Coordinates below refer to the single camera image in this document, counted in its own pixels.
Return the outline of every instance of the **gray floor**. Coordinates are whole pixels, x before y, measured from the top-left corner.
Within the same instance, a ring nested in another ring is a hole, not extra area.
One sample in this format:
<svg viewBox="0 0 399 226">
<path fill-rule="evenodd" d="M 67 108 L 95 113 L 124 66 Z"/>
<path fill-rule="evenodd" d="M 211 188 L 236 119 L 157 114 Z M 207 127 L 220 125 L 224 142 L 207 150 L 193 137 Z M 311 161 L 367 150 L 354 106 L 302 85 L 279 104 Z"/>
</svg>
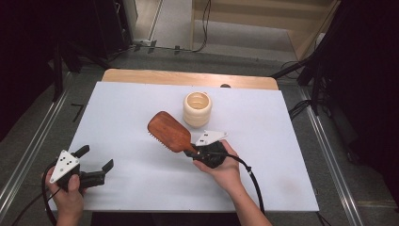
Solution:
<svg viewBox="0 0 399 226">
<path fill-rule="evenodd" d="M 163 21 L 162 15 L 160 15 L 159 20 L 160 22 Z M 157 27 L 154 36 L 158 39 L 158 43 L 162 43 L 161 40 L 170 40 L 167 39 L 168 35 L 161 32 L 163 26 L 158 24 Z M 175 42 L 181 43 L 177 39 L 170 43 L 173 43 L 172 46 L 174 46 Z M 282 49 L 281 55 L 273 57 L 274 54 L 267 54 L 265 58 L 251 57 L 254 55 L 235 56 L 234 54 L 237 55 L 238 53 L 244 54 L 244 51 L 241 51 L 242 48 L 238 52 L 234 51 L 233 54 L 228 48 L 225 52 L 219 51 L 219 55 L 217 55 L 216 52 L 213 52 L 215 50 L 213 45 L 209 45 L 205 49 L 205 52 L 208 53 L 180 53 L 176 56 L 166 50 L 156 50 L 152 54 L 147 54 L 146 50 L 142 49 L 138 52 L 129 51 L 121 54 L 111 62 L 111 65 L 123 69 L 268 76 L 277 72 L 284 62 L 292 60 L 294 54 L 286 49 L 285 44 L 282 42 L 281 47 L 278 47 L 278 49 Z M 7 208 L 6 213 L 1 213 L 4 216 L 0 222 L 1 225 L 10 225 L 22 209 L 35 196 L 40 194 L 40 174 L 61 150 L 69 149 L 79 124 L 79 121 L 72 122 L 78 109 L 71 104 L 86 104 L 95 83 L 102 79 L 103 74 L 104 71 L 97 65 L 89 64 L 83 68 L 81 73 L 71 75 L 71 89 L 51 125 L 47 137 L 40 144 L 38 153 L 32 165 L 28 168 L 21 187 L 15 193 L 10 207 Z M 291 73 L 290 76 L 296 76 L 296 73 Z M 287 77 L 282 77 L 278 83 L 287 108 L 290 109 L 301 100 L 299 88 L 295 84 L 295 80 Z M 0 143 L 2 153 L 2 158 L 0 158 L 2 166 L 0 173 L 1 187 L 6 185 L 25 150 L 29 147 L 36 130 L 51 107 L 52 95 L 52 87 L 43 92 Z M 351 164 L 346 158 L 345 147 L 333 121 L 324 113 L 320 116 L 320 120 L 324 125 L 344 179 L 356 201 L 364 225 L 398 225 L 399 215 L 394 213 L 396 205 L 392 201 L 381 176 L 366 166 Z M 293 126 L 316 192 L 320 213 L 331 225 L 350 225 L 307 112 L 303 112 L 295 118 Z M 314 213 L 267 213 L 267 215 L 275 225 L 321 225 Z M 86 212 L 81 225 L 89 225 L 90 217 L 91 213 Z M 43 211 L 42 201 L 36 202 L 26 212 L 20 225 L 50 225 L 50 221 Z"/>
</svg>

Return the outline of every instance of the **human hand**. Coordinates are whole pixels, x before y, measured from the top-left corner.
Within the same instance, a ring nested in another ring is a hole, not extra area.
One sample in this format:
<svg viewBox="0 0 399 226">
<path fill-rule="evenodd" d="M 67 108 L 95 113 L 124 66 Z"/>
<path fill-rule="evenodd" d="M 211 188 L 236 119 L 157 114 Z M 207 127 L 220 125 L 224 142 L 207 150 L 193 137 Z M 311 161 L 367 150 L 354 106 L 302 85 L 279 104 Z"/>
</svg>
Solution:
<svg viewBox="0 0 399 226">
<path fill-rule="evenodd" d="M 238 156 L 227 140 L 223 139 L 221 142 L 229 154 Z M 214 169 L 207 167 L 198 160 L 194 160 L 193 163 L 199 170 L 212 175 L 217 184 L 225 189 L 228 193 L 237 187 L 243 186 L 241 183 L 238 162 L 230 157 L 226 157 L 224 162 Z"/>
<path fill-rule="evenodd" d="M 46 175 L 46 185 L 52 194 L 58 210 L 57 225 L 78 225 L 83 215 L 83 196 L 79 192 L 79 176 L 74 174 L 68 182 L 68 192 L 60 189 L 57 184 L 51 184 L 50 178 L 54 168 L 51 168 Z"/>
</svg>

